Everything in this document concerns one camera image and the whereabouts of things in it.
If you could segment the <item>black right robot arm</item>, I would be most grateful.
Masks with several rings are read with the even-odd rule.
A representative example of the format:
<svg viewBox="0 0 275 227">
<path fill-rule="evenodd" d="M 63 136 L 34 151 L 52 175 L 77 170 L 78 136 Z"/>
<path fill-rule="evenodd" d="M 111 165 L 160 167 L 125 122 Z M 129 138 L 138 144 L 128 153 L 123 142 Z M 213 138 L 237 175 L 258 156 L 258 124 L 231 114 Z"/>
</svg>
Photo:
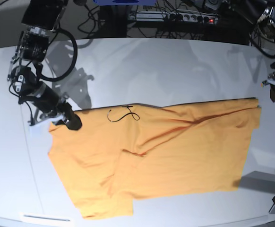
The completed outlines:
<svg viewBox="0 0 275 227">
<path fill-rule="evenodd" d="M 69 130 L 78 131 L 82 122 L 67 102 L 68 94 L 58 95 L 46 82 L 59 82 L 74 69 L 77 62 L 78 46 L 74 36 L 62 29 L 60 20 L 66 10 L 66 0 L 30 1 L 21 23 L 26 26 L 22 31 L 10 61 L 7 81 L 9 92 L 18 98 L 18 104 L 34 105 L 41 111 L 41 119 L 31 115 L 29 125 L 36 126 L 47 120 L 53 124 L 64 124 Z M 73 45 L 73 57 L 69 68 L 57 78 L 42 74 L 43 60 L 52 44 L 48 33 L 63 34 Z"/>
</svg>

